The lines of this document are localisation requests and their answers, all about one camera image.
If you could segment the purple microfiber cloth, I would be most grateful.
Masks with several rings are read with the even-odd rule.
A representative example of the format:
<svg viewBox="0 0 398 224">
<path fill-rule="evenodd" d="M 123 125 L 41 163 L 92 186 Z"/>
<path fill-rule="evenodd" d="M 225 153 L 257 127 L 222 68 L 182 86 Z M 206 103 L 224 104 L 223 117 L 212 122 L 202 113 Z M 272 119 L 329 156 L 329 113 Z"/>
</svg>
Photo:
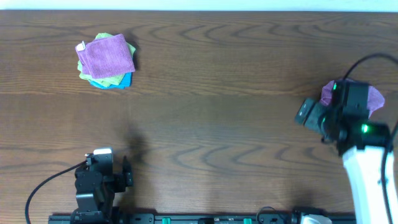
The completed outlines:
<svg viewBox="0 0 398 224">
<path fill-rule="evenodd" d="M 328 106 L 332 99 L 332 89 L 334 87 L 335 80 L 327 83 L 321 92 L 320 103 L 324 106 Z M 373 86 L 369 86 L 368 89 L 368 105 L 369 116 L 371 116 L 376 110 L 382 108 L 385 103 L 385 98 L 382 96 L 379 90 Z"/>
</svg>

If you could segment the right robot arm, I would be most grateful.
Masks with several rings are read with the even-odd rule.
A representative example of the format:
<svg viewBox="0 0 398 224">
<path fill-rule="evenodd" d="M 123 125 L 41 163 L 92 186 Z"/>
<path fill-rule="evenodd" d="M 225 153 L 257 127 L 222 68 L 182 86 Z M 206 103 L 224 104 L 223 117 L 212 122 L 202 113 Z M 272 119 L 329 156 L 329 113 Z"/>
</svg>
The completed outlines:
<svg viewBox="0 0 398 224">
<path fill-rule="evenodd" d="M 295 122 L 334 143 L 349 178 L 357 223 L 397 223 L 392 134 L 366 106 L 325 106 L 307 98 Z"/>
</svg>

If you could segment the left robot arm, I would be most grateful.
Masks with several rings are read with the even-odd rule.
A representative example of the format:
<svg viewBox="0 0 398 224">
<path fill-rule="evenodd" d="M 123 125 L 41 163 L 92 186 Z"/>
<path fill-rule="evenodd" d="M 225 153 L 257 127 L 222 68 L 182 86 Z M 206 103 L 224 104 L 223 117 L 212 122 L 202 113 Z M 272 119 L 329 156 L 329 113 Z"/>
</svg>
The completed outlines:
<svg viewBox="0 0 398 224">
<path fill-rule="evenodd" d="M 116 193 L 133 185 L 132 166 L 123 158 L 122 172 L 113 172 L 113 155 L 87 154 L 86 161 L 75 171 L 75 209 L 69 219 L 73 223 L 123 223 L 119 208 L 113 206 Z"/>
</svg>

